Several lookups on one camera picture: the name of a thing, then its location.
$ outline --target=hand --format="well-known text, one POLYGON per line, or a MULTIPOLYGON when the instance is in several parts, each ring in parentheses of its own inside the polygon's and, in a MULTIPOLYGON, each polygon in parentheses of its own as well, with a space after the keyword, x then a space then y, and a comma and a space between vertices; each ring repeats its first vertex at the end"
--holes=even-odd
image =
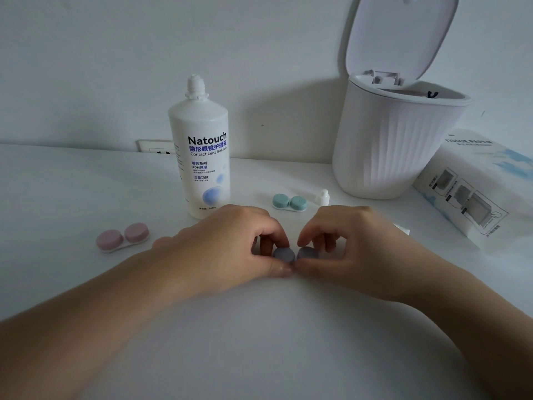
POLYGON ((302 259, 296 270, 378 299, 401 301, 430 289, 443 267, 452 266, 367 206, 324 206, 303 228, 298 246, 311 241, 332 252, 346 238, 338 260, 302 259))
POLYGON ((288 264, 272 257, 272 248, 289 247, 281 224, 257 207, 226 205, 174 237, 157 239, 143 253, 146 262, 185 279, 190 294, 223 292, 255 278, 287 277, 288 264), (260 238, 260 254, 251 249, 260 238))

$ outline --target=forearm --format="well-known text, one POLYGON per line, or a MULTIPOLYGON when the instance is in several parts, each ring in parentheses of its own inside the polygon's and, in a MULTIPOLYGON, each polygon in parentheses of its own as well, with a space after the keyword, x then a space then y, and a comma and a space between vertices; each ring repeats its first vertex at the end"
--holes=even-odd
POLYGON ((450 337, 498 398, 533 397, 533 319, 469 272, 438 266, 433 289, 404 302, 450 337))
POLYGON ((173 286, 179 282, 145 260, 134 256, 2 322, 0 398, 70 398, 147 320, 179 299, 173 286))

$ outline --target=tabletop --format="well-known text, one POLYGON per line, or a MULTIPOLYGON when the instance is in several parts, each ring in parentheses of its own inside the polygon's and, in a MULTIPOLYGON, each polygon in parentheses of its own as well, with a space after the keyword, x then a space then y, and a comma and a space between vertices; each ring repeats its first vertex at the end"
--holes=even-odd
MULTIPOLYGON (((484 255, 414 189, 369 201, 345 194, 330 165, 231 159, 232 202, 269 210, 294 248, 323 188, 330 204, 376 208, 533 314, 533 255, 484 255), (277 211, 276 193, 302 195, 309 207, 277 211)), ((94 241, 103 230, 144 222, 153 241, 196 222, 184 209, 176 158, 165 154, 0 145, 0 201, 0 319, 150 247, 101 253, 94 241)), ((166 309, 80 398, 487 397, 452 342, 418 311, 295 277, 166 309)))

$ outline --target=power socket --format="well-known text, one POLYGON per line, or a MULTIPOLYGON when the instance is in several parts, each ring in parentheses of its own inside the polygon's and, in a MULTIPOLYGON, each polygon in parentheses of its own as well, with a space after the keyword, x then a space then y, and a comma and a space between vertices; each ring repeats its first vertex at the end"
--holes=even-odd
POLYGON ((139 150, 143 153, 174 154, 172 140, 137 140, 139 150))

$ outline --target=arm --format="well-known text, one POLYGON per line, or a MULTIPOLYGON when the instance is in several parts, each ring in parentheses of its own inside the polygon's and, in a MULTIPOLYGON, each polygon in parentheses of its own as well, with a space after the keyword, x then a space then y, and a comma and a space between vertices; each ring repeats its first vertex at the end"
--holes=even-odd
POLYGON ((267 211, 225 206, 83 285, 1 322, 0 398, 70 398, 171 303, 257 277, 289 276, 288 266, 270 257, 274 243, 289 245, 267 211), (258 236, 261 253, 268 256, 252 255, 258 236), (221 254, 216 260, 209 256, 213 250, 221 254))
POLYGON ((533 319, 368 207, 319 209, 298 245, 312 241, 331 252, 339 236, 346 238, 342 258, 302 259, 297 271, 418 309, 498 398, 533 397, 533 319))

